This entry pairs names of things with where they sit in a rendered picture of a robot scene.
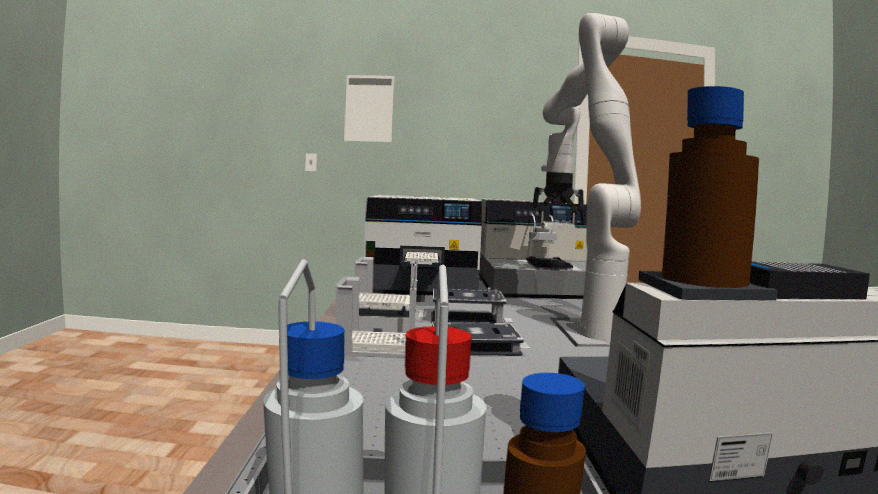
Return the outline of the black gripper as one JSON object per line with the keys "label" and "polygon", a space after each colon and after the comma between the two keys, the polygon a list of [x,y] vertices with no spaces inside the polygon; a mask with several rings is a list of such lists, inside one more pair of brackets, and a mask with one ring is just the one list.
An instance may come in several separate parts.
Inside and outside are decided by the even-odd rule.
{"label": "black gripper", "polygon": [[[584,194],[583,190],[573,190],[573,173],[563,173],[563,172],[546,172],[546,187],[539,188],[535,187],[534,190],[534,198],[533,198],[533,208],[538,209],[538,221],[543,225],[544,222],[544,208],[551,203],[560,203],[560,204],[569,204],[569,207],[572,209],[571,213],[571,224],[577,223],[577,213],[579,211],[584,210]],[[545,192],[548,198],[544,200],[544,202],[539,206],[538,198],[539,195]],[[571,196],[575,193],[576,197],[578,197],[578,207],[575,207],[574,203],[570,199]]]}

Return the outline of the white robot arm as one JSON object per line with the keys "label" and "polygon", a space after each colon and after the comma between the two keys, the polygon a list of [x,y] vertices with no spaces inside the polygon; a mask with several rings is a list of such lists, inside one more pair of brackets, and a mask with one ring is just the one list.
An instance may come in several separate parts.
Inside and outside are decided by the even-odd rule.
{"label": "white robot arm", "polygon": [[611,227],[633,227],[641,212],[628,99],[608,70],[628,37],[624,19],[585,14],[579,24],[583,63],[567,75],[543,108],[547,123],[565,125],[565,129],[549,136],[547,165],[541,171],[573,173],[579,105],[588,94],[592,135],[610,162],[615,184],[620,184],[594,185],[587,202],[588,257],[580,334],[598,340],[611,340],[612,312],[627,283],[629,248],[611,236]]}

